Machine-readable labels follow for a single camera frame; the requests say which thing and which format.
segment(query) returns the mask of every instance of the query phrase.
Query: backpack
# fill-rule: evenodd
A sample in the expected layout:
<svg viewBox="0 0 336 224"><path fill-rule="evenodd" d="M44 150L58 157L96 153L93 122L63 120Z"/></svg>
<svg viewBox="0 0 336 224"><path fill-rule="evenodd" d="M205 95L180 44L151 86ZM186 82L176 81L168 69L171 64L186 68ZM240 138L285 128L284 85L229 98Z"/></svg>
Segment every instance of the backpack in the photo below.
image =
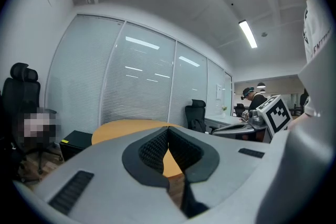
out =
<svg viewBox="0 0 336 224"><path fill-rule="evenodd" d="M190 122L190 127L191 127L191 130L193 131L197 131L197 132L200 132L200 133L205 133L206 129L206 125L204 123L204 121L200 121L198 119L196 120L192 120Z"/></svg>

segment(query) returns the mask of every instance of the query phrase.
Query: chair headrest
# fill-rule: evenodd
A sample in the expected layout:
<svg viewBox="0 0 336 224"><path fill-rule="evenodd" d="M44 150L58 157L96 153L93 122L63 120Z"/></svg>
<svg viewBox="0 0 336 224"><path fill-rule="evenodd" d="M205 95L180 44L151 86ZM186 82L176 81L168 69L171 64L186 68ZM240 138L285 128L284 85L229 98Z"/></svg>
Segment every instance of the chair headrest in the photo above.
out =
<svg viewBox="0 0 336 224"><path fill-rule="evenodd" d="M38 80L37 72L27 67L28 64L17 62L10 69L11 77L19 81L37 81Z"/></svg>
<svg viewBox="0 0 336 224"><path fill-rule="evenodd" d="M205 108L206 107L206 104L203 100L195 100L195 99L192 99L192 100L193 100L192 106L194 108Z"/></svg>

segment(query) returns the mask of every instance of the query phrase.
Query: round wooden table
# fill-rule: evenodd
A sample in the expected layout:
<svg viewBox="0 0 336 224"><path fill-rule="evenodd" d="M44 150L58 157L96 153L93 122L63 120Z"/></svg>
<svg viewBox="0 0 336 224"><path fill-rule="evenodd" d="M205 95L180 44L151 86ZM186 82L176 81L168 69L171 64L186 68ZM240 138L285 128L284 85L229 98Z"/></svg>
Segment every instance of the round wooden table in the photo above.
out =
<svg viewBox="0 0 336 224"><path fill-rule="evenodd" d="M152 120L112 121L100 126L97 130L95 130L91 141L92 144L95 145L105 140L165 126L180 127L176 124ZM163 175L165 177L172 177L182 173L169 150L164 155L163 166Z"/></svg>

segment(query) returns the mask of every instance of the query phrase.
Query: white ceiling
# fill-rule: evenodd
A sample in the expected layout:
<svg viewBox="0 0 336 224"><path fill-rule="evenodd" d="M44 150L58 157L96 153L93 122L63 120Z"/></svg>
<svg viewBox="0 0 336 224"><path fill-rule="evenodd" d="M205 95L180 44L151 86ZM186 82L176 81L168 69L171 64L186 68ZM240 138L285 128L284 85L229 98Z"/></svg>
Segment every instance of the white ceiling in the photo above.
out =
<svg viewBox="0 0 336 224"><path fill-rule="evenodd" d="M85 0L73 0L81 4ZM304 62L305 0L99 0L137 6L172 21L218 50L234 68ZM251 49L238 22L247 20Z"/></svg>

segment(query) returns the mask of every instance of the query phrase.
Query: wooden floor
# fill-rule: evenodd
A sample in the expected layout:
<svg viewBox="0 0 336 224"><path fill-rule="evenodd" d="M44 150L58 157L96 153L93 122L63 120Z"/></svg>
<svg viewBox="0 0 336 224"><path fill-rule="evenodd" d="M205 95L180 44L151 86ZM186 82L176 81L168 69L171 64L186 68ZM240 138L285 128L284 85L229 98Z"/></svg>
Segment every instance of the wooden floor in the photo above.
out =
<svg viewBox="0 0 336 224"><path fill-rule="evenodd" d="M52 152L61 154L60 149L58 148L50 148ZM22 178L26 179L25 185L29 187L31 190L37 186L37 184L42 181L49 173L55 170L58 166L60 166L63 161L58 159L58 156L51 155L48 153L42 154L42 162L41 169L43 173L39 175L37 173L38 170L38 157L37 153L29 154L27 156L27 160L23 161L24 169L19 169L19 174ZM170 190L168 192L169 196L172 198L174 203L180 207L182 202L182 195L184 189L184 175L177 175L169 178L170 182Z"/></svg>

